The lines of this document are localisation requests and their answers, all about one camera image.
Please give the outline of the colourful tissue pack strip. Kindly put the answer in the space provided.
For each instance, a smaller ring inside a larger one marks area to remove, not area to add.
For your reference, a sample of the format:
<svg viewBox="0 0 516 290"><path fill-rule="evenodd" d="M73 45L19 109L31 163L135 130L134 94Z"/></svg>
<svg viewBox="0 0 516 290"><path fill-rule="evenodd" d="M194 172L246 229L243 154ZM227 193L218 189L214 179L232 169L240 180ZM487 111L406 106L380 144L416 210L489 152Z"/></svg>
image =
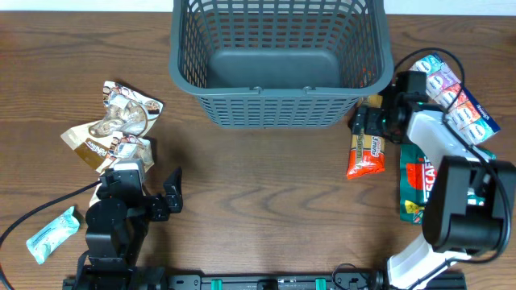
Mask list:
<svg viewBox="0 0 516 290"><path fill-rule="evenodd" d="M437 53L417 60L410 70L427 75L427 95L447 111L452 124L469 142L483 143L501 129L469 90L461 88L459 77Z"/></svg>

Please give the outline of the green Nescafe coffee bag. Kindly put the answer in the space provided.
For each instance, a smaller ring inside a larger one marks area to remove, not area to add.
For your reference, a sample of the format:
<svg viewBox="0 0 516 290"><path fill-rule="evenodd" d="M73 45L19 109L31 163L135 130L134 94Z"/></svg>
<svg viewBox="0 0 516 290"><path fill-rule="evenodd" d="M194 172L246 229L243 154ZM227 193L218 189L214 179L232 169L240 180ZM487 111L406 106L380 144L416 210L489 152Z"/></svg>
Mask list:
<svg viewBox="0 0 516 290"><path fill-rule="evenodd" d="M413 225L423 220L427 201L434 188L437 168L414 144L400 146L400 219Z"/></svg>

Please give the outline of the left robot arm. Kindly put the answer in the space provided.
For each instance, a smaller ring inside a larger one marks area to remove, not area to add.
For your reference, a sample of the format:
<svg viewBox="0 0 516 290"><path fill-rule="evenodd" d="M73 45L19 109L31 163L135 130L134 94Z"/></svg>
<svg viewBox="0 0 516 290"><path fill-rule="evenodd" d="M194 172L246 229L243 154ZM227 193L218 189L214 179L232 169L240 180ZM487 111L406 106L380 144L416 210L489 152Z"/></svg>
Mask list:
<svg viewBox="0 0 516 290"><path fill-rule="evenodd" d="M137 169L108 169L100 175L99 201L85 215L88 250L63 289L167 289L162 267L137 267L151 222L166 222L183 208L182 168L164 182L164 194L146 195Z"/></svg>

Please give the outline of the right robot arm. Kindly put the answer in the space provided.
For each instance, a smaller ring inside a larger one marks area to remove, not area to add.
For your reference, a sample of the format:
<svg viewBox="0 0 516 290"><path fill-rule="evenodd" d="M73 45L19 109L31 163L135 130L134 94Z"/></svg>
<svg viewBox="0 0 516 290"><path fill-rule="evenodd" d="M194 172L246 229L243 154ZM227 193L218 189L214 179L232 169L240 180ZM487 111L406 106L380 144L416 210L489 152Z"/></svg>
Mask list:
<svg viewBox="0 0 516 290"><path fill-rule="evenodd" d="M423 289L457 263L498 259L511 236L515 166L465 140L442 106L416 93L359 106L350 129L418 146L437 168L421 234L370 277L371 289Z"/></svg>

